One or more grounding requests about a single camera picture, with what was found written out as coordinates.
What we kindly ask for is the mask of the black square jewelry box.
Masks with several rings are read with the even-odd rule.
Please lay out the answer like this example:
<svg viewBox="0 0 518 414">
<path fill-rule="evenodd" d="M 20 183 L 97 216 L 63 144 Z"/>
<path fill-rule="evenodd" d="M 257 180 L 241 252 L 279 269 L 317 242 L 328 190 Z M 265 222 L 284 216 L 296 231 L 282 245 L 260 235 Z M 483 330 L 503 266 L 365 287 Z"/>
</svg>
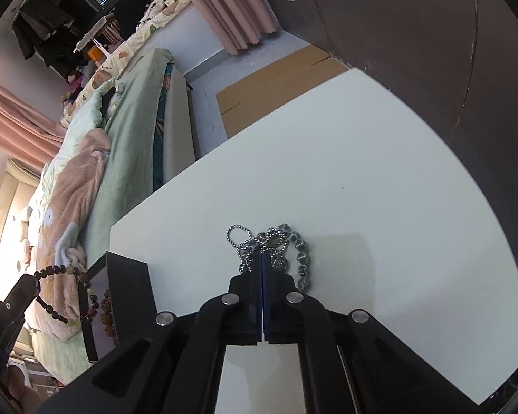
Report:
<svg viewBox="0 0 518 414">
<path fill-rule="evenodd" d="M 154 319 L 150 273 L 143 262 L 105 252 L 77 285 L 81 331 L 92 364 Z"/>
</svg>

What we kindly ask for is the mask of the pink duck fleece blanket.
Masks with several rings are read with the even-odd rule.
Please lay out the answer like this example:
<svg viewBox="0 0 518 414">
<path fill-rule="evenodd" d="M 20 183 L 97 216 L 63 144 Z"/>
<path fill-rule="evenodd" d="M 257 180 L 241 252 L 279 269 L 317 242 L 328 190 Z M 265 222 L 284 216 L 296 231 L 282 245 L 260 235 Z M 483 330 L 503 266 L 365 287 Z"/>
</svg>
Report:
<svg viewBox="0 0 518 414">
<path fill-rule="evenodd" d="M 36 328 L 61 341 L 81 328 L 79 278 L 87 256 L 79 235 L 100 189 L 111 140 L 100 128 L 89 131 L 79 153 L 67 162 L 52 192 L 39 231 L 35 278 L 40 292 L 34 303 Z"/>
</svg>

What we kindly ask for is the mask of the white bedside table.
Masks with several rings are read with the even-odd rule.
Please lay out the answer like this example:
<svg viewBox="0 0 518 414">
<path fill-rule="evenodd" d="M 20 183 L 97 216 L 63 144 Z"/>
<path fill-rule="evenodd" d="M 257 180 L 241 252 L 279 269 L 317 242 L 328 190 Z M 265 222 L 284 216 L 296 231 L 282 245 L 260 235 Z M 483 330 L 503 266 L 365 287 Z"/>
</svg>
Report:
<svg viewBox="0 0 518 414">
<path fill-rule="evenodd" d="M 224 293 L 240 233 L 287 223 L 311 293 L 362 308 L 475 402 L 518 368 L 518 268 L 485 195 L 410 108 L 351 69 L 271 112 L 118 221 L 112 252 L 144 262 L 156 306 Z"/>
</svg>

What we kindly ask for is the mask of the pink curtain left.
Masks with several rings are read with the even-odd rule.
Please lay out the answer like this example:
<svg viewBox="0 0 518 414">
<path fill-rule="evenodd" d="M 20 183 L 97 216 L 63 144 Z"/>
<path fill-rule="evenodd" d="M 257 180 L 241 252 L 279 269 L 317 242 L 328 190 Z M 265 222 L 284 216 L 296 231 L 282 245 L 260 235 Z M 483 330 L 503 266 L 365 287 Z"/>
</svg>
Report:
<svg viewBox="0 0 518 414">
<path fill-rule="evenodd" d="M 59 152 L 66 129 L 0 85 L 0 149 L 41 171 Z"/>
</svg>

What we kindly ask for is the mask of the pink curtain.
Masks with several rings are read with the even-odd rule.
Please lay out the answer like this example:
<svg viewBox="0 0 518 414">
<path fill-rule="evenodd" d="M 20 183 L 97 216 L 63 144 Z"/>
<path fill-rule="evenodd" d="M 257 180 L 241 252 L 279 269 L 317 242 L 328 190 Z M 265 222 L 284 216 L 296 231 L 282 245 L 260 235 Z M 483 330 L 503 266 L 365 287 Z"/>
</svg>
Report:
<svg viewBox="0 0 518 414">
<path fill-rule="evenodd" d="M 192 4 L 230 55 L 259 44 L 278 30 L 265 0 L 192 0 Z"/>
<path fill-rule="evenodd" d="M 41 171 L 59 152 L 66 129 L 0 85 L 0 149 Z"/>
</svg>

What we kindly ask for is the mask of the white green pillow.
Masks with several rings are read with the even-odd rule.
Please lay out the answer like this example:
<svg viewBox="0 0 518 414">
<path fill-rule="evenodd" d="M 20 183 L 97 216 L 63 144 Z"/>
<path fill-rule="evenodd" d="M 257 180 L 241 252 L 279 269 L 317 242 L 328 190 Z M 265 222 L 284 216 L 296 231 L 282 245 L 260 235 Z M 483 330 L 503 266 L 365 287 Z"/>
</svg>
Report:
<svg viewBox="0 0 518 414">
<path fill-rule="evenodd" d="M 119 79 L 109 79 L 89 97 L 81 108 L 75 111 L 58 154 L 45 165 L 40 182 L 30 198 L 28 206 L 33 211 L 46 210 L 45 206 L 49 204 L 59 174 L 63 172 L 67 162 L 79 153 L 83 137 L 89 131 L 101 126 L 104 118 L 101 112 L 104 96 L 111 90 L 116 93 L 123 92 L 124 84 Z"/>
</svg>

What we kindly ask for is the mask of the green bed sheet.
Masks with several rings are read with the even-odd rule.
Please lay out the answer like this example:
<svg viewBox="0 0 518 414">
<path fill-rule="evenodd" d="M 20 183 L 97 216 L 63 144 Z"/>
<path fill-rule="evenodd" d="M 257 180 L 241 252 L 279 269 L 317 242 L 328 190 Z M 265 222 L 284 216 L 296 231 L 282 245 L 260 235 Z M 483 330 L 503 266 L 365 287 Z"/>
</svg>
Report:
<svg viewBox="0 0 518 414">
<path fill-rule="evenodd" d="M 121 95 L 109 103 L 104 128 L 112 147 L 101 187 L 79 235 L 88 267 L 109 249 L 111 227 L 152 195 L 153 131 L 164 71 L 171 60 L 165 49 L 139 54 L 121 77 Z"/>
</svg>

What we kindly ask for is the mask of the flat brown cardboard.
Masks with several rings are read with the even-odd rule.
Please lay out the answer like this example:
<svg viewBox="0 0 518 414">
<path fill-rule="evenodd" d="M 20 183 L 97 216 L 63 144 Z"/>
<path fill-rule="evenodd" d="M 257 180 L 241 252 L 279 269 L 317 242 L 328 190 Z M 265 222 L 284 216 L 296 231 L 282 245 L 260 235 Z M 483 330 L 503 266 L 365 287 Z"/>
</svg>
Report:
<svg viewBox="0 0 518 414">
<path fill-rule="evenodd" d="M 226 135 L 231 138 L 348 67 L 310 45 L 270 63 L 217 93 Z"/>
</svg>

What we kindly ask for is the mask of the patterned window seat cushion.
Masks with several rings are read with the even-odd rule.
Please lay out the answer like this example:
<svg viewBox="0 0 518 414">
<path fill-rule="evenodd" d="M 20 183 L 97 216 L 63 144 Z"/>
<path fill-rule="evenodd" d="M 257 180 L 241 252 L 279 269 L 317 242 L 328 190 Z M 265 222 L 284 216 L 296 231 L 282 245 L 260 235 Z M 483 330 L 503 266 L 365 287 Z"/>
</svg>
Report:
<svg viewBox="0 0 518 414">
<path fill-rule="evenodd" d="M 60 124 L 67 128 L 75 112 L 79 110 L 96 90 L 106 81 L 119 78 L 127 68 L 135 54 L 141 50 L 152 35 L 166 27 L 170 21 L 179 16 L 191 0 L 153 0 L 139 21 L 134 34 L 123 41 L 89 77 L 72 102 L 66 102 Z"/>
</svg>

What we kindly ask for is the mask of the hanging dark clothes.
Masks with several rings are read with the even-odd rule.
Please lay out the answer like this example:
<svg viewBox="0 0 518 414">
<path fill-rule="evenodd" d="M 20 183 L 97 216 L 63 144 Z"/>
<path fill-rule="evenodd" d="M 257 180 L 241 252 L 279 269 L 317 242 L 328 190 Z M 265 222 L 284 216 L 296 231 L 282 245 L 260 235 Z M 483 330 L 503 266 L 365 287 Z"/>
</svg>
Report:
<svg viewBox="0 0 518 414">
<path fill-rule="evenodd" d="M 12 25 L 25 60 L 35 54 L 66 78 L 82 62 L 75 46 L 82 31 L 76 19 L 49 0 L 29 0 Z"/>
</svg>

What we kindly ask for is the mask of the pink curtain right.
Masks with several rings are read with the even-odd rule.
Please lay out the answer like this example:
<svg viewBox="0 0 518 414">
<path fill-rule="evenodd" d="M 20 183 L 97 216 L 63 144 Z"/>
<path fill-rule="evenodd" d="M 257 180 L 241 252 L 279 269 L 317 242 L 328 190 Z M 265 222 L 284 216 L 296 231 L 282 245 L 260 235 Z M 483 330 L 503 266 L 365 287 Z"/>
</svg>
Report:
<svg viewBox="0 0 518 414">
<path fill-rule="evenodd" d="M 230 55 L 259 44 L 278 30 L 265 0 L 192 0 L 192 4 Z"/>
</svg>

